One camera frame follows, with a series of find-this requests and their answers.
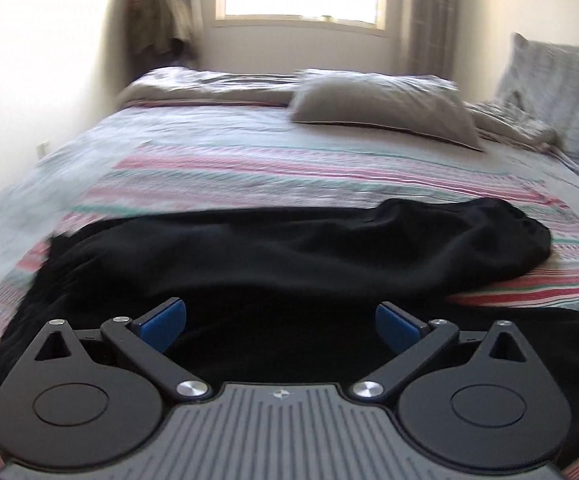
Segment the beige pillow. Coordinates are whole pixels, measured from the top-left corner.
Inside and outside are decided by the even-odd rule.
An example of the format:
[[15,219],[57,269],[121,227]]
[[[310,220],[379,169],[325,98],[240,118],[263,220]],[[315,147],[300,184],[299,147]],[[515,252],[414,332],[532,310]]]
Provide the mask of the beige pillow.
[[303,70],[289,103],[293,122],[409,131],[479,151],[474,119],[452,80],[346,70]]

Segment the crumpled beige duvet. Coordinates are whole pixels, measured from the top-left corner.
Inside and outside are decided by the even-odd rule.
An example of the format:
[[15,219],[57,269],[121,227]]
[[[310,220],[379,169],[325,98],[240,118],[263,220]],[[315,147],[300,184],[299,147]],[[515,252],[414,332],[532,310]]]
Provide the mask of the crumpled beige duvet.
[[158,105],[253,104],[288,106],[295,74],[235,74],[167,66],[131,82],[118,96],[121,107]]

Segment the grey tufted headboard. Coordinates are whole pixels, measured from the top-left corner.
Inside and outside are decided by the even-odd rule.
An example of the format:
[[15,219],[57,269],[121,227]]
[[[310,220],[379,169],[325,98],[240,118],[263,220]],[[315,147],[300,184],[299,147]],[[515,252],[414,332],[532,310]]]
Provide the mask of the grey tufted headboard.
[[513,52],[495,99],[552,127],[579,166],[579,46],[512,38]]

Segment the clothes hanging in corner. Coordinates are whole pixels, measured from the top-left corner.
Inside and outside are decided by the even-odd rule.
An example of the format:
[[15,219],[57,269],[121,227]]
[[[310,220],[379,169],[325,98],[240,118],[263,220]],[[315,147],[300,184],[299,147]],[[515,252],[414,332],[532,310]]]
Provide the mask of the clothes hanging in corner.
[[202,35],[201,0],[130,0],[128,46],[144,63],[194,64]]

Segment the right grey curtain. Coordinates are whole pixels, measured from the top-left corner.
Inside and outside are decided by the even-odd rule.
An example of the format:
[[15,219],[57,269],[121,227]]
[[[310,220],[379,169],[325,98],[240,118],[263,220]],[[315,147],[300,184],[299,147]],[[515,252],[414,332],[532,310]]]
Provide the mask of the right grey curtain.
[[401,0],[398,72],[448,79],[460,0]]

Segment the white wall socket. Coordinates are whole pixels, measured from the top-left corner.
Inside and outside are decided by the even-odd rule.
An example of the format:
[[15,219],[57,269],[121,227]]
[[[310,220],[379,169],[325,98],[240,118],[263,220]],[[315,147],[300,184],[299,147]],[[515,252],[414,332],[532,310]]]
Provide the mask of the white wall socket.
[[50,153],[50,142],[43,141],[36,146],[36,153],[38,159],[43,159]]

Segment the striped patterned bed blanket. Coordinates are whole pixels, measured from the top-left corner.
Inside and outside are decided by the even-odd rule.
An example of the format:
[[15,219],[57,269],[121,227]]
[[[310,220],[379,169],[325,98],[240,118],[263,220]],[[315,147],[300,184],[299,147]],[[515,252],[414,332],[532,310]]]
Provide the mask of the striped patterned bed blanket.
[[[579,312],[579,169],[555,148],[487,141],[475,151],[375,128],[299,125],[276,106],[129,107],[42,162],[0,205],[0,247],[15,249],[0,280],[0,340],[52,237],[96,221],[476,198],[504,200],[544,224],[551,252],[526,275],[453,302]],[[186,307],[186,326],[188,317]],[[163,352],[172,362],[186,326]],[[532,469],[453,469],[413,448],[394,400],[348,393],[395,356],[378,339],[387,358],[351,382],[212,385],[175,362],[212,395],[166,398],[160,426],[128,455],[101,466],[28,466],[0,450],[0,479],[579,479],[579,457],[559,466],[573,411],[559,455]]]

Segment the black pants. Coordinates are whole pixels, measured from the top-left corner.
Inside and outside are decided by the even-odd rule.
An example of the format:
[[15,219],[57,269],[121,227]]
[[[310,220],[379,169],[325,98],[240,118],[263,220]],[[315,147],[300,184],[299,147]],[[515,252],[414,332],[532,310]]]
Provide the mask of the black pants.
[[387,358],[374,312],[388,300],[465,330],[515,323],[573,411],[566,466],[579,457],[579,312],[453,302],[526,275],[551,244],[544,224],[497,198],[96,221],[52,237],[1,337],[0,386],[48,321],[93,328],[172,297],[189,317],[169,356],[212,385],[351,382]]

